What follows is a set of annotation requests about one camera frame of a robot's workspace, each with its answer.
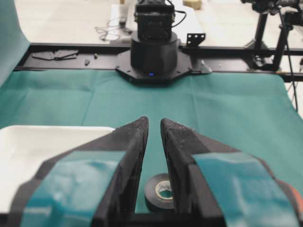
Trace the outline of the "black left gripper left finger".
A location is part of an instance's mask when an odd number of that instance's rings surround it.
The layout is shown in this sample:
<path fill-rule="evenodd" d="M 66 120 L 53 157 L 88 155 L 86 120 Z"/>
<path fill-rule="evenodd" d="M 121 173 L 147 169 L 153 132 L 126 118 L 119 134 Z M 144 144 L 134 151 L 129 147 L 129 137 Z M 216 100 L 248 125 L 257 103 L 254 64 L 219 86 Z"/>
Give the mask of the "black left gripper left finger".
<path fill-rule="evenodd" d="M 107 227 L 133 213 L 148 139 L 146 117 L 45 160 L 10 208 L 13 227 Z"/>

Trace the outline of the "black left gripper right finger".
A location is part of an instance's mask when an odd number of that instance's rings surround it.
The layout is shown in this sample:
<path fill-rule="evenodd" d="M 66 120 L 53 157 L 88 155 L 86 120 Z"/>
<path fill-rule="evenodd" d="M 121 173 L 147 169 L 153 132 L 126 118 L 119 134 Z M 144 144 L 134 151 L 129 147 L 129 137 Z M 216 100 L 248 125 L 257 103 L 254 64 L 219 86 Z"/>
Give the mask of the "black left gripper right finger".
<path fill-rule="evenodd" d="M 162 119 L 174 209 L 201 227 L 300 227 L 303 199 L 261 158 Z"/>

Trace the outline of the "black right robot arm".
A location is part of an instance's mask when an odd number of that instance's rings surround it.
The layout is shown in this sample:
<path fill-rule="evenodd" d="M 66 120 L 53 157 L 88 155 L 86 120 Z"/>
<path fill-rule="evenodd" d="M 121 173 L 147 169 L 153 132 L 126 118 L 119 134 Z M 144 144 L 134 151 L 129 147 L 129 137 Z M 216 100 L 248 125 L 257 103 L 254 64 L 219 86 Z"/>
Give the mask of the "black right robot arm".
<path fill-rule="evenodd" d="M 129 81 L 148 84 L 169 83 L 192 70 L 190 56 L 179 49 L 172 31 L 175 6 L 163 0 L 139 0 L 130 50 L 117 56 L 116 71 Z"/>

